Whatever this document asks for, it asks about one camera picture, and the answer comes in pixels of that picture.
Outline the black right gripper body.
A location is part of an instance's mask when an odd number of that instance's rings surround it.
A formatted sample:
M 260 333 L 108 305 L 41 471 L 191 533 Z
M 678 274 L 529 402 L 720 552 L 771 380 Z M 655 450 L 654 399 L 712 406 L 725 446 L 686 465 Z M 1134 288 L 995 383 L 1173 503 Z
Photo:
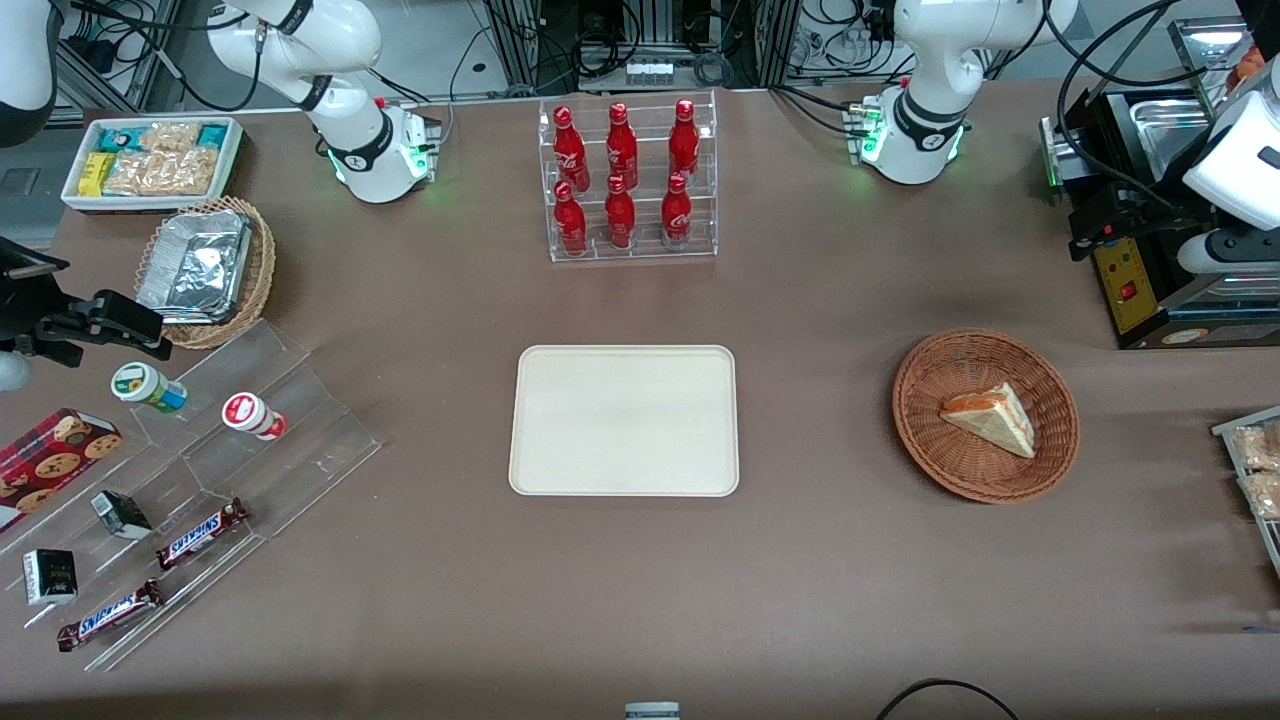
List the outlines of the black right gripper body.
M 55 278 L 70 264 L 1 238 L 1 342 L 14 347 L 24 334 L 33 334 L 47 316 L 70 318 L 79 302 L 64 293 Z

